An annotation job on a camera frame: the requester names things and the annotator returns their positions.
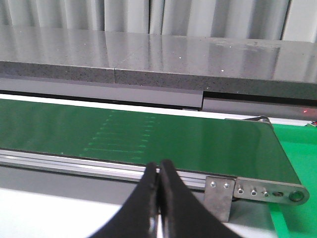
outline metal plate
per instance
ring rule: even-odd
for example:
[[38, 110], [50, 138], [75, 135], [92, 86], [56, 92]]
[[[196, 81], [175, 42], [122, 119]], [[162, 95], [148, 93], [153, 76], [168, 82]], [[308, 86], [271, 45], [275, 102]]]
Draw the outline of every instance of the metal plate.
[[206, 178], [204, 206], [221, 222], [229, 220], [234, 184], [232, 178]]
[[301, 185], [252, 178], [237, 178], [234, 197], [256, 201], [301, 205], [309, 199]]

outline conveyor belt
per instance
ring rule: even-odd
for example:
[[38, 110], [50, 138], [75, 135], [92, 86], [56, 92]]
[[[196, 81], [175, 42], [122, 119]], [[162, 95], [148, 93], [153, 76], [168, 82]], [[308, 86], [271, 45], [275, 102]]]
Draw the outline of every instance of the conveyor belt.
[[0, 100], [0, 147], [300, 184], [269, 124]]

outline gray panel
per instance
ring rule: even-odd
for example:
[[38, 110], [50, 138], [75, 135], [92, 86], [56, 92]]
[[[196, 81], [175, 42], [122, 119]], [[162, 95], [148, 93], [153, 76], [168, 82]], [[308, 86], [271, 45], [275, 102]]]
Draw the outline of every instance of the gray panel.
[[0, 74], [0, 90], [200, 108], [203, 91]]
[[292, 106], [248, 101], [204, 98], [203, 111], [213, 113], [263, 115], [273, 118], [316, 120], [317, 107]]

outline green mat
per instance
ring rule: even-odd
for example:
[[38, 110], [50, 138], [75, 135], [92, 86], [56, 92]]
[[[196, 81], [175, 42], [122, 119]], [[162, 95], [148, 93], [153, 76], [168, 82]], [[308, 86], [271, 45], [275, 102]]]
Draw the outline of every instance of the green mat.
[[[274, 125], [275, 133], [289, 157], [302, 184], [310, 192], [310, 199], [301, 206], [283, 206], [289, 236], [292, 238], [317, 238], [317, 128], [305, 126]], [[271, 209], [273, 221], [279, 214]], [[288, 237], [282, 223], [275, 223], [279, 237]]]

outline green conveyor belt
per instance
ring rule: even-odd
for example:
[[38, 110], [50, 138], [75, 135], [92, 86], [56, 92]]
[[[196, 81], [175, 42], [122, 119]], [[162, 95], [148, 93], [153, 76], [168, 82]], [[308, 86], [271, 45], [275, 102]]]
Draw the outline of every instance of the green conveyor belt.
[[269, 124], [0, 100], [0, 147], [300, 183]]
[[[2, 148], [137, 164], [171, 158], [184, 170], [298, 182], [289, 164], [271, 158], [284, 152], [272, 142], [275, 136], [269, 126], [259, 122], [14, 100], [0, 100], [0, 115]], [[280, 237], [289, 233], [292, 238], [315, 238], [317, 129], [275, 124], [274, 131], [311, 194], [301, 206], [270, 206], [275, 227]]]

